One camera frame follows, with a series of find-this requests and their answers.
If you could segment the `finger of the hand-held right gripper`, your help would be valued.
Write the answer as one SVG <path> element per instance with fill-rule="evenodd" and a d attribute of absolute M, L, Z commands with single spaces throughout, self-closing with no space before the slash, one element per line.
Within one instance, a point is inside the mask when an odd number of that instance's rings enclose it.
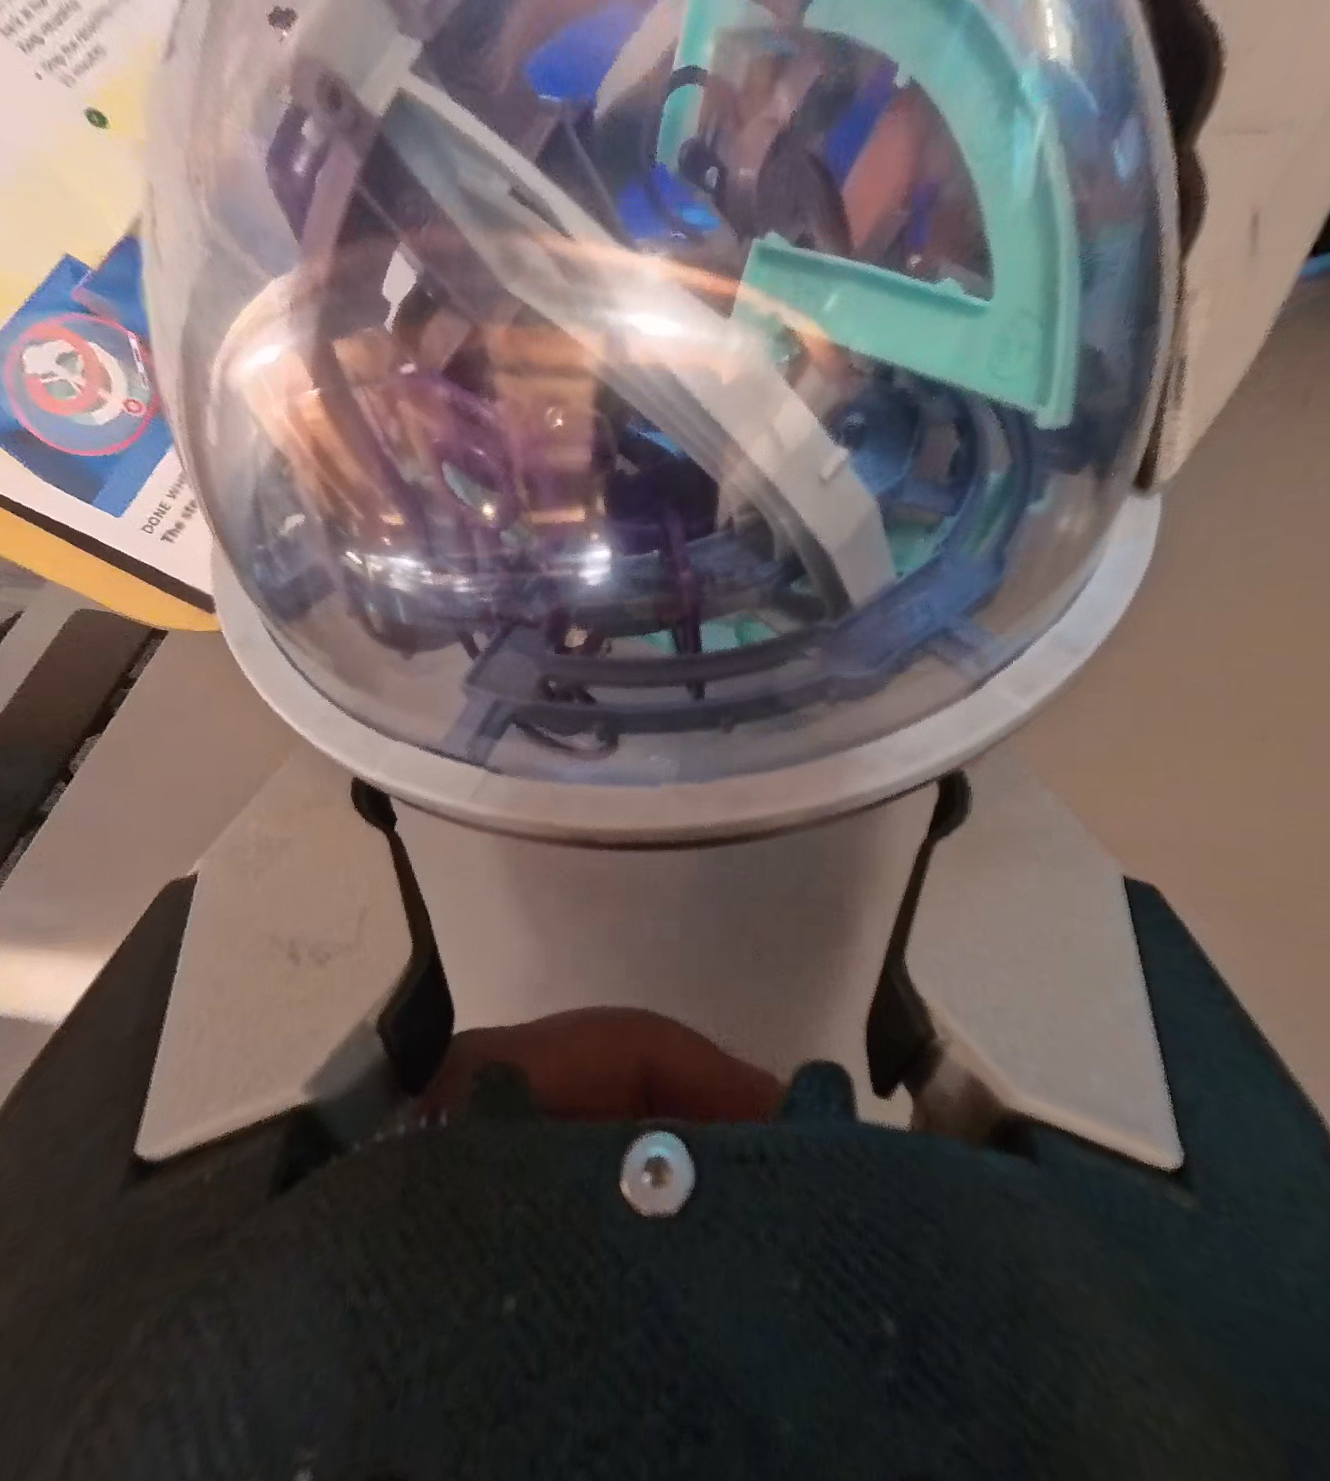
<path fill-rule="evenodd" d="M 1180 305 L 1141 488 L 1246 380 L 1330 214 L 1330 2 L 1142 3 L 1175 145 Z"/>

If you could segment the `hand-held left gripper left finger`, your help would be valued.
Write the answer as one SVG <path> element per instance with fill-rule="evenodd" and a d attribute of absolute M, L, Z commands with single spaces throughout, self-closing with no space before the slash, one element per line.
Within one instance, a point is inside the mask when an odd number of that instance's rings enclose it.
<path fill-rule="evenodd" d="M 340 1146 L 393 1120 L 379 1035 L 414 953 L 390 842 L 354 778 L 294 751 L 197 867 L 135 1142 L 169 1162 L 292 1112 Z"/>

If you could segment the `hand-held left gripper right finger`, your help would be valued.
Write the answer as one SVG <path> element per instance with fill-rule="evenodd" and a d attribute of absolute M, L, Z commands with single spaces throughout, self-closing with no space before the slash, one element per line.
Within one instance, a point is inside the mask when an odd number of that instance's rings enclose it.
<path fill-rule="evenodd" d="M 871 1091 L 943 1137 L 1030 1123 L 1183 1168 L 1119 862 L 1027 768 L 933 793 L 866 1015 Z"/>

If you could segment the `clear maze ball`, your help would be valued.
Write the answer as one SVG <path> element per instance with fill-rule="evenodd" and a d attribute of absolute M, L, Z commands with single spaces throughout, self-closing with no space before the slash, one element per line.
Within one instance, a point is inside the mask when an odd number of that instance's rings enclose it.
<path fill-rule="evenodd" d="M 1144 3 L 181 3 L 146 299 L 220 629 L 405 805 L 737 842 L 1045 708 L 1149 572 Z"/>

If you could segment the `printed instruction sheet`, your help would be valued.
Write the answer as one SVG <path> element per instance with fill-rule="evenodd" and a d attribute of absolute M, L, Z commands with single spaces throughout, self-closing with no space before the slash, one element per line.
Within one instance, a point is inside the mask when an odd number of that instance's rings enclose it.
<path fill-rule="evenodd" d="M 214 608 L 141 299 L 146 102 L 175 11 L 0 2 L 0 500 Z"/>

